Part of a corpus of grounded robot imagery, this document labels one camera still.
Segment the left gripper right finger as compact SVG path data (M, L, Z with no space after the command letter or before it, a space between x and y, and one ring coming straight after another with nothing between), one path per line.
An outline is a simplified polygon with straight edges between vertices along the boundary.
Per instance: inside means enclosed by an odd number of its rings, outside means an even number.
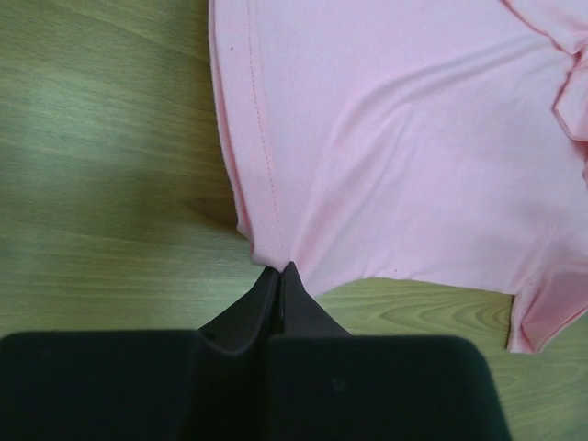
M488 363L452 335L353 336L281 275L270 340L274 440L508 440Z

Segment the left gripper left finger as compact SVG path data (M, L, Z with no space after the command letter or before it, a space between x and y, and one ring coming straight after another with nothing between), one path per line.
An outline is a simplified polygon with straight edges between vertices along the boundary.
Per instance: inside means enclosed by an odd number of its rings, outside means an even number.
M4 440L258 440L279 273L197 330L23 332L1 341Z

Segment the pink t shirt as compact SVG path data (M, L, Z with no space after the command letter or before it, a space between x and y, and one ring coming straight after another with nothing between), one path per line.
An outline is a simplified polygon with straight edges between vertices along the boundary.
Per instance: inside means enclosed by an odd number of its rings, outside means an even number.
M514 353L586 313L584 1L212 1L209 50L257 264L510 295Z

